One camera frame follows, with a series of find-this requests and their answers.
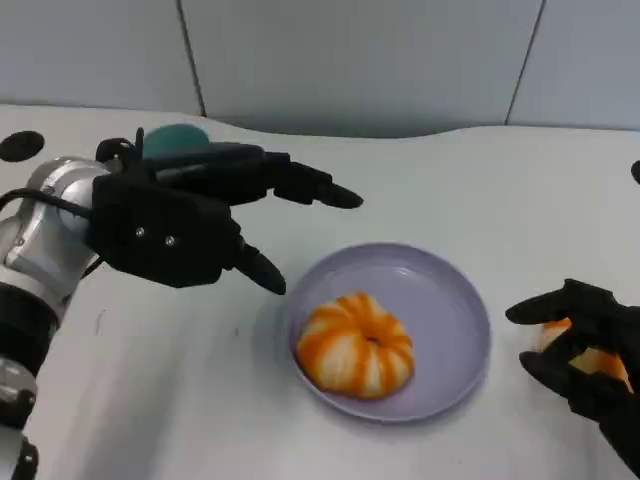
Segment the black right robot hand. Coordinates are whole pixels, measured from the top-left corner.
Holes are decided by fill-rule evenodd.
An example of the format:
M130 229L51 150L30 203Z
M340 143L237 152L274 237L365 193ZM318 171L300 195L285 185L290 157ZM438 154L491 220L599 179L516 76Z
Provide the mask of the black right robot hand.
M594 421L624 464L639 473L639 308L619 303L608 290L567 279L562 288L523 300L505 312L518 325L568 328L541 351L519 354L522 367L563 397L570 410ZM611 354L627 373L587 373L572 362L587 349Z

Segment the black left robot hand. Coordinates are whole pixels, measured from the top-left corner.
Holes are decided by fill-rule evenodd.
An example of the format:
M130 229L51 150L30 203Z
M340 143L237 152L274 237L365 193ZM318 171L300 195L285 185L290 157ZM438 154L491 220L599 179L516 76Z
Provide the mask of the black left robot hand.
M336 184L321 170L295 162L286 152L270 152L257 145L221 142L184 154L147 159L145 166L158 184L171 191L211 200L216 212L196 227L196 262L210 260L213 276L236 269L257 285L276 294L286 293L286 280L257 248L246 243L231 217L232 206L274 196L311 205L320 202L339 209L363 204L357 193Z

